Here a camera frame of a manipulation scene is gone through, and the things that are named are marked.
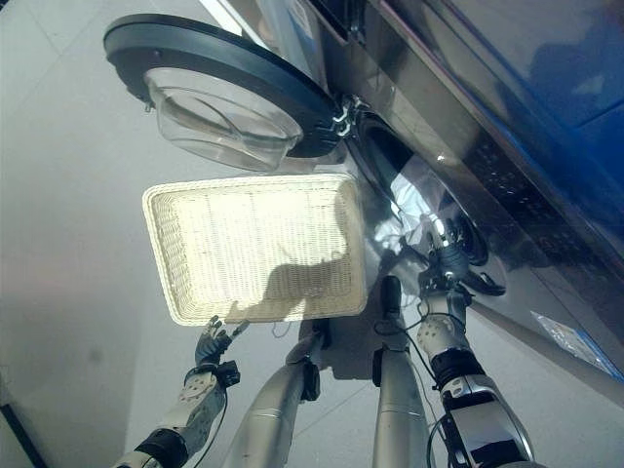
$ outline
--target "black wire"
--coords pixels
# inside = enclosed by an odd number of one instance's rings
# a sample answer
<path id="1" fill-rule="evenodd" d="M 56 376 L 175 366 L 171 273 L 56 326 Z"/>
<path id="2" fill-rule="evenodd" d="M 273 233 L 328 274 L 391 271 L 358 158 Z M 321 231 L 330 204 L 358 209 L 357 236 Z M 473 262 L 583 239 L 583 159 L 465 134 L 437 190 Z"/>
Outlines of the black wire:
<path id="1" fill-rule="evenodd" d="M 427 371 L 427 373 L 429 375 L 431 375 L 431 378 L 433 379 L 433 381 L 436 381 L 436 376 L 431 372 L 431 370 L 429 369 L 429 366 L 427 366 L 427 363 L 425 361 L 425 358 L 422 357 L 422 354 L 420 353 L 420 350 L 418 349 L 418 346 L 416 346 L 416 343 L 413 341 L 413 339 L 411 339 L 410 334 L 403 330 L 404 335 L 408 338 L 409 342 L 411 343 L 411 345 L 413 346 L 413 349 L 416 351 L 416 354 L 418 355 L 418 358 L 420 358 L 420 362 L 422 363 L 422 365 L 425 367 L 425 370 Z"/>
<path id="2" fill-rule="evenodd" d="M 442 420 L 444 418 L 445 417 L 442 416 L 440 419 L 438 419 L 431 429 L 431 432 L 429 433 L 429 439 L 427 439 L 427 468 L 431 468 L 431 447 L 433 446 L 433 437 L 436 435 L 438 427 L 440 427 L 440 424 L 442 423 Z"/>
<path id="3" fill-rule="evenodd" d="M 211 439 L 211 442 L 208 444 L 208 446 L 204 450 L 204 453 L 202 453 L 202 456 L 200 456 L 199 460 L 197 460 L 197 463 L 195 463 L 193 468 L 197 468 L 200 465 L 200 463 L 204 461 L 204 457 L 206 456 L 206 453 L 208 453 L 208 451 L 211 449 L 211 447 L 215 443 L 216 436 L 218 435 L 218 431 L 221 428 L 221 424 L 223 424 L 223 419 L 225 418 L 225 412 L 227 411 L 227 392 L 223 392 L 223 394 L 225 395 L 225 404 L 223 405 L 223 411 L 221 412 L 221 419 L 218 421 L 216 429 L 214 429 L 214 435 L 213 435 L 213 438 Z"/>
<path id="4" fill-rule="evenodd" d="M 461 320 L 459 320 L 457 317 L 455 317 L 454 315 L 450 315 L 444 312 L 429 312 L 427 315 L 444 315 L 446 317 L 451 317 L 455 322 L 457 322 L 459 324 L 459 326 L 461 327 L 461 330 L 466 333 L 466 324 L 464 324 Z"/>
<path id="5" fill-rule="evenodd" d="M 418 324 L 422 323 L 424 319 L 418 320 L 416 321 L 414 324 L 411 324 L 409 327 L 407 327 L 406 329 L 402 329 L 401 327 L 399 327 L 396 324 L 393 324 L 392 322 L 387 322 L 385 321 L 386 324 L 391 325 L 392 327 L 394 327 L 396 330 L 395 331 L 380 331 L 378 326 L 382 323 L 384 323 L 384 321 L 377 321 L 373 324 L 372 329 L 374 330 L 375 333 L 377 333 L 380 336 L 393 336 L 395 334 L 399 334 L 399 333 L 403 333 L 409 340 L 409 342 L 411 343 L 411 345 L 413 346 L 413 349 L 416 351 L 416 354 L 418 355 L 418 358 L 420 358 L 420 362 L 422 363 L 422 365 L 425 367 L 425 369 L 427 370 L 427 373 L 429 375 L 431 375 L 431 378 L 435 381 L 436 377 L 433 374 L 433 372 L 429 369 L 429 366 L 427 366 L 427 362 L 425 361 L 425 359 L 422 357 L 422 354 L 420 353 L 420 350 L 418 349 L 418 346 L 416 346 L 416 343 L 414 342 L 413 339 L 411 339 L 410 334 L 408 333 L 408 331 L 410 329 L 413 329 L 415 326 L 417 326 Z"/>
<path id="6" fill-rule="evenodd" d="M 283 338 L 284 336 L 289 334 L 292 324 L 293 322 L 289 322 L 289 325 L 286 327 L 286 331 L 284 331 L 283 333 L 277 333 L 277 322 L 273 322 L 273 328 L 271 329 L 271 334 L 276 338 Z"/>

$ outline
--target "white wicker basket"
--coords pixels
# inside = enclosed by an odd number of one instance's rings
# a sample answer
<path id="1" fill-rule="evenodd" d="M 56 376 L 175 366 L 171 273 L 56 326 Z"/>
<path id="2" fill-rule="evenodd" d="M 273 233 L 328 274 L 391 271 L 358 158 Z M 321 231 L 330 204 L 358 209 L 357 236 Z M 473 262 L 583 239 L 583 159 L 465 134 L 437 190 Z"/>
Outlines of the white wicker basket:
<path id="1" fill-rule="evenodd" d="M 143 210 L 172 318 L 204 325 L 355 315 L 366 304 L 351 175 L 272 175 L 149 188 Z"/>

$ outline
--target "cable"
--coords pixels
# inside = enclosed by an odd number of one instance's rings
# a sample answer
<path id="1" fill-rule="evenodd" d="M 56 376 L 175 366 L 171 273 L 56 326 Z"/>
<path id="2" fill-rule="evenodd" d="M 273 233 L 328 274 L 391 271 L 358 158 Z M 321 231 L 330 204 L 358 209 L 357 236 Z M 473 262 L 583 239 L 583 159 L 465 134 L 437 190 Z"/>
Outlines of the cable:
<path id="1" fill-rule="evenodd" d="M 403 334 L 408 338 L 409 342 L 413 346 L 413 349 L 416 351 L 416 354 L 418 355 L 418 358 L 420 358 L 420 362 L 422 363 L 422 365 L 427 370 L 427 373 L 429 375 L 431 375 L 431 378 L 435 382 L 436 381 L 436 376 L 431 372 L 431 369 L 429 369 L 429 366 L 427 366 L 427 362 L 425 361 L 425 358 L 422 357 L 422 354 L 420 353 L 420 350 L 418 349 L 418 346 L 416 346 L 416 343 L 414 342 L 413 339 L 411 339 L 411 336 L 410 336 L 410 334 L 407 331 L 403 331 Z"/>
<path id="2" fill-rule="evenodd" d="M 459 326 L 461 327 L 461 330 L 466 333 L 466 324 L 464 324 L 461 320 L 459 320 L 457 317 L 455 317 L 454 315 L 450 315 L 447 314 L 445 312 L 429 312 L 427 315 L 425 315 L 425 318 L 429 315 L 444 315 L 446 317 L 451 317 L 455 322 L 457 322 L 459 324 Z"/>
<path id="3" fill-rule="evenodd" d="M 427 439 L 427 468 L 431 468 L 431 447 L 433 445 L 433 437 L 436 435 L 436 432 L 438 431 L 438 428 L 440 427 L 440 424 L 442 423 L 442 420 L 444 418 L 445 417 L 442 416 L 440 419 L 438 419 L 434 424 L 433 429 L 431 429 L 431 432 L 429 433 L 429 439 Z"/>
<path id="4" fill-rule="evenodd" d="M 411 345 L 413 346 L 413 349 L 416 351 L 416 354 L 418 355 L 418 358 L 420 358 L 420 362 L 422 363 L 422 365 L 424 366 L 424 368 L 427 370 L 427 373 L 429 375 L 431 375 L 431 378 L 435 381 L 436 377 L 434 376 L 434 374 L 431 372 L 431 370 L 429 369 L 429 366 L 427 366 L 427 362 L 425 361 L 425 359 L 422 357 L 422 354 L 420 353 L 420 350 L 418 349 L 418 346 L 416 346 L 416 343 L 414 342 L 414 340 L 411 338 L 410 334 L 408 333 L 408 331 L 410 329 L 413 329 L 415 326 L 417 326 L 418 324 L 422 323 L 424 319 L 418 320 L 416 321 L 416 323 L 411 324 L 409 327 L 407 327 L 406 329 L 402 329 L 401 327 L 399 327 L 396 324 L 393 324 L 392 322 L 388 322 L 388 321 L 381 321 L 378 320 L 376 321 L 373 325 L 372 325 L 372 329 L 374 330 L 375 333 L 377 333 L 380 336 L 393 336 L 395 334 L 399 334 L 399 333 L 403 333 L 409 340 L 409 342 L 411 343 Z M 396 330 L 395 331 L 380 331 L 378 326 L 382 323 L 386 323 L 391 325 L 392 327 L 394 327 Z"/>
<path id="5" fill-rule="evenodd" d="M 422 375 L 420 375 L 420 371 L 418 370 L 418 368 L 416 367 L 416 363 L 412 359 L 409 360 L 409 363 L 411 364 L 411 368 L 413 369 L 413 371 L 416 373 L 416 376 L 418 377 L 418 381 L 420 382 L 420 386 L 422 387 L 422 396 L 424 397 L 425 402 L 427 402 L 427 405 L 429 405 L 429 410 L 431 411 L 431 415 L 434 418 L 434 420 L 437 420 L 438 416 L 436 415 L 436 412 L 433 410 L 433 405 L 431 404 L 431 401 L 429 400 L 429 397 L 427 396 L 427 390 L 425 389 L 425 382 L 422 379 Z"/>
<path id="6" fill-rule="evenodd" d="M 293 322 L 289 322 L 289 325 L 286 327 L 286 331 L 284 331 L 283 333 L 277 333 L 277 322 L 273 322 L 273 328 L 271 329 L 271 334 L 275 338 L 283 338 L 284 336 L 289 334 L 289 331 L 291 330 L 291 325 L 292 324 L 293 324 Z"/>
<path id="7" fill-rule="evenodd" d="M 223 405 L 223 412 L 221 413 L 221 419 L 218 421 L 216 429 L 214 429 L 213 438 L 211 439 L 210 443 L 204 450 L 204 453 L 202 453 L 202 456 L 200 456 L 199 460 L 197 460 L 197 463 L 195 463 L 193 468 L 197 468 L 200 465 L 200 463 L 204 461 L 204 457 L 206 456 L 206 453 L 208 453 L 208 451 L 211 449 L 211 447 L 215 443 L 216 436 L 218 435 L 218 431 L 221 429 L 221 424 L 223 424 L 223 419 L 225 418 L 225 412 L 227 411 L 227 392 L 223 392 L 223 394 L 225 395 L 225 404 Z"/>

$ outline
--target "label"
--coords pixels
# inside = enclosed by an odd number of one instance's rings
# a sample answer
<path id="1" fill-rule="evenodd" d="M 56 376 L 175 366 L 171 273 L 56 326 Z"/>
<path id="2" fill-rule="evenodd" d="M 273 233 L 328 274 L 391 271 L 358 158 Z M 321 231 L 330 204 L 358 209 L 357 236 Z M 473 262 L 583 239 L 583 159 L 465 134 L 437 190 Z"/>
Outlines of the label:
<path id="1" fill-rule="evenodd" d="M 624 382 L 622 372 L 613 365 L 596 341 L 585 331 L 572 329 L 533 311 L 531 314 L 565 351 Z"/>
<path id="2" fill-rule="evenodd" d="M 301 32 L 307 36 L 308 38 L 312 38 L 312 28 L 310 27 L 310 21 L 308 20 L 308 15 L 305 13 L 305 8 L 301 5 L 298 0 L 291 0 L 289 2 L 289 13 L 291 14 L 292 20 L 299 27 Z"/>

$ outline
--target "washing machine door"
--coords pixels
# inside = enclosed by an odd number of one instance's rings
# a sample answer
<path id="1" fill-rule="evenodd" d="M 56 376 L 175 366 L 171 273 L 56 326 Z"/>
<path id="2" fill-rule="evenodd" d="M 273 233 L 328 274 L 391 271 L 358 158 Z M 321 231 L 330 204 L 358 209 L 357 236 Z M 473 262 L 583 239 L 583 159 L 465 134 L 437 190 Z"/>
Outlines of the washing machine door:
<path id="1" fill-rule="evenodd" d="M 133 15 L 104 35 L 128 91 L 156 109 L 162 135 L 200 156 L 270 171 L 287 154 L 312 158 L 339 142 L 338 108 L 285 60 L 220 28 Z"/>

